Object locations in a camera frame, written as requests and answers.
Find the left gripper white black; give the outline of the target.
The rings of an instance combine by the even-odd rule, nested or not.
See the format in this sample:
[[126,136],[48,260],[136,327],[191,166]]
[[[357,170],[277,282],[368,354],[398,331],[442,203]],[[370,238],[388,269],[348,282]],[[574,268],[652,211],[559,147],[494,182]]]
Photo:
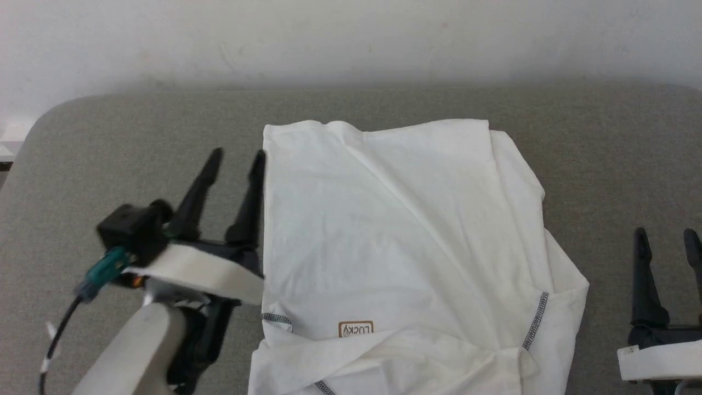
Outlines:
[[[200,239],[200,222],[223,148],[213,149],[166,228],[170,238]],[[168,245],[148,267],[130,267],[145,290],[143,306],[123,328],[123,395],[193,395],[220,357],[235,308],[261,303],[261,234],[267,155],[258,150],[248,188],[225,232],[226,246]]]

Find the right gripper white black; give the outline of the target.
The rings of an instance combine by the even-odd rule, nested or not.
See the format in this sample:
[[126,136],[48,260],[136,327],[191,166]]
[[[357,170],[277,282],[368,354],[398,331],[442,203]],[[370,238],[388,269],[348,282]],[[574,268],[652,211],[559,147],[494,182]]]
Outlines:
[[[683,231],[702,308],[702,240]],[[702,395],[702,325],[673,325],[661,305],[651,270],[652,250],[643,227],[633,236],[632,315],[627,347],[617,350],[621,379],[646,385],[650,395]]]

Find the white t-shirt with grey stitching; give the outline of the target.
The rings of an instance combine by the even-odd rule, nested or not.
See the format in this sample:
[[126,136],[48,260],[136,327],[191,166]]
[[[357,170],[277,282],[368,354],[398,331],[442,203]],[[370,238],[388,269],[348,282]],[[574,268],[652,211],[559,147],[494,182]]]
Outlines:
[[565,395],[589,284],[486,120],[266,126],[248,395]]

